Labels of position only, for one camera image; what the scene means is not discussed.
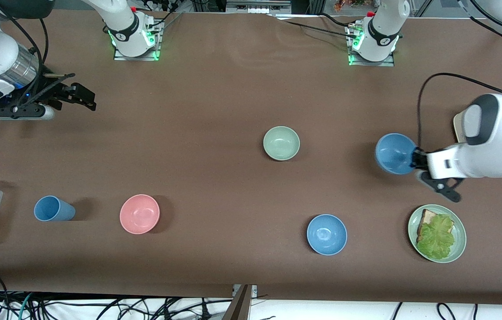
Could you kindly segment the blue bowl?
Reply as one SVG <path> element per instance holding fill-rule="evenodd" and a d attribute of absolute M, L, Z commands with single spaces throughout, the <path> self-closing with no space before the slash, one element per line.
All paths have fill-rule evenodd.
<path fill-rule="evenodd" d="M 375 146 L 375 161 L 387 173 L 404 176 L 415 170 L 412 166 L 416 144 L 400 133 L 382 136 Z"/>
<path fill-rule="evenodd" d="M 306 239 L 315 253 L 333 256 L 345 248 L 348 231 L 338 217 L 325 213 L 310 220 L 306 230 Z"/>

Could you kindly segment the light green bowl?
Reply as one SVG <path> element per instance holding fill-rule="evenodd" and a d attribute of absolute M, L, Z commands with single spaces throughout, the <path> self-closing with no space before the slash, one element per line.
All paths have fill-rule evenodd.
<path fill-rule="evenodd" d="M 263 137 L 265 153 L 276 161 L 292 159 L 300 150 L 300 138 L 295 130 L 287 126 L 275 126 Z"/>

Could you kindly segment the pink bowl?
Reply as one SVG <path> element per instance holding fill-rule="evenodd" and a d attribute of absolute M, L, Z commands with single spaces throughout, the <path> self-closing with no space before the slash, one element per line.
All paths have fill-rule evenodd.
<path fill-rule="evenodd" d="M 119 219 L 125 231 L 140 235 L 151 231 L 160 219 L 158 202 L 145 194 L 133 195 L 120 209 Z"/>

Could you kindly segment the bread slice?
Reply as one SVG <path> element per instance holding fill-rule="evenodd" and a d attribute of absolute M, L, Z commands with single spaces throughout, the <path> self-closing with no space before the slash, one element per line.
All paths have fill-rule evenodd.
<path fill-rule="evenodd" d="M 452 245 L 454 243 L 454 235 L 452 234 L 454 224 L 452 215 L 434 213 L 430 209 L 424 209 L 417 231 L 416 243 L 433 241 L 442 245 Z"/>

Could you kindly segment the green lettuce leaf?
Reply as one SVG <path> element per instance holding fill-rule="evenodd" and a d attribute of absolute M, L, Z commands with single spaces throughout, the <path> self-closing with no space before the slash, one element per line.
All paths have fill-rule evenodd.
<path fill-rule="evenodd" d="M 450 215 L 445 214 L 436 215 L 430 221 L 421 223 L 416 241 L 418 251 L 430 259 L 447 258 L 455 242 L 453 225 Z"/>

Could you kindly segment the light green plate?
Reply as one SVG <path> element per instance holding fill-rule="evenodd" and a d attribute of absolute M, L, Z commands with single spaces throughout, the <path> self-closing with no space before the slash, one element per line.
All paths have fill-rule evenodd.
<path fill-rule="evenodd" d="M 447 258 L 444 259 L 430 259 L 428 257 L 425 257 L 424 254 L 420 253 L 416 247 L 416 238 L 417 238 L 417 231 L 418 227 L 420 224 L 420 221 L 423 216 L 423 210 L 424 209 L 430 209 L 434 213 L 446 213 L 449 215 L 452 215 L 454 219 L 454 229 L 452 230 L 452 234 L 454 235 L 454 244 L 450 248 L 450 255 Z M 457 260 L 463 253 L 464 250 L 466 249 L 466 244 L 467 244 L 467 238 L 466 238 L 466 229 L 464 228 L 464 225 L 462 221 L 457 217 L 457 215 L 451 211 L 450 209 L 442 206 L 442 205 L 437 205 L 437 204 L 426 204 L 418 207 L 413 211 L 413 213 L 409 216 L 409 220 L 407 223 L 407 234 L 409 237 L 409 242 L 413 246 L 413 248 L 425 259 L 430 260 L 434 263 L 452 263 L 453 261 Z"/>

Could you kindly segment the blue cup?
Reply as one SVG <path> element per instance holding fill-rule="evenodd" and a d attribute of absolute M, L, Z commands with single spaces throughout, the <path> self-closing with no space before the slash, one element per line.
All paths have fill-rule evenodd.
<path fill-rule="evenodd" d="M 48 195 L 40 198 L 33 209 L 39 221 L 69 221 L 75 217 L 75 208 L 62 199 Z"/>

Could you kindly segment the brown table cover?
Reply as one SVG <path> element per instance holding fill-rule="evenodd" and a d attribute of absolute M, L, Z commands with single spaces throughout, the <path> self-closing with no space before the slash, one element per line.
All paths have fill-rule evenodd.
<path fill-rule="evenodd" d="M 394 67 L 350 66 L 336 35 L 271 16 L 183 14 L 159 61 L 114 61 L 96 12 L 47 18 L 48 66 L 75 73 L 97 109 L 65 104 L 52 121 L 0 122 L 0 277 L 8 289 L 151 296 L 230 296 L 235 284 L 293 300 L 502 304 L 502 179 L 465 180 L 451 203 L 383 172 L 381 136 L 416 138 L 416 100 L 438 72 L 502 88 L 502 38 L 470 20 L 408 20 Z M 292 159 L 263 149 L 287 126 Z M 123 229 L 133 195 L 159 204 L 149 232 Z M 36 202 L 71 204 L 39 221 Z M 464 253 L 434 263 L 409 242 L 426 204 L 453 211 Z M 333 256 L 308 223 L 338 217 Z"/>

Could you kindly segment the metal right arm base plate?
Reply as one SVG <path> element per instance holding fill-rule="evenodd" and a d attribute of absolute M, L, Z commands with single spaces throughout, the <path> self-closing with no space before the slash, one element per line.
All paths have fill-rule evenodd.
<path fill-rule="evenodd" d="M 155 29 L 155 34 L 151 35 L 148 39 L 153 43 L 153 47 L 149 48 L 144 54 L 135 57 L 128 57 L 123 55 L 119 50 L 114 48 L 114 60 L 119 61 L 159 61 L 160 49 L 162 45 L 163 27 L 159 26 Z"/>

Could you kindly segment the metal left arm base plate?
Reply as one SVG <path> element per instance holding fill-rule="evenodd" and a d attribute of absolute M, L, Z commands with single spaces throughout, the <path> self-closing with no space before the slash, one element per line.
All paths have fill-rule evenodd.
<path fill-rule="evenodd" d="M 382 41 L 386 45 L 381 45 L 371 35 L 366 35 L 362 28 L 345 27 L 347 35 L 353 35 L 353 38 L 347 40 L 348 62 L 350 66 L 376 66 L 393 67 L 393 51 L 399 39 L 396 36 L 393 40 L 384 38 Z"/>

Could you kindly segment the aluminium table bracket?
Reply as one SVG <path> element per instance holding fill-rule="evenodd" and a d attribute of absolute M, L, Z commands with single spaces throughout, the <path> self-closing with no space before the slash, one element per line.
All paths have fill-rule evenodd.
<path fill-rule="evenodd" d="M 241 284 L 235 284 L 231 288 L 231 296 L 235 298 L 239 290 L 243 287 Z M 258 289 L 256 285 L 249 285 L 251 288 L 251 299 L 256 299 L 258 298 Z"/>

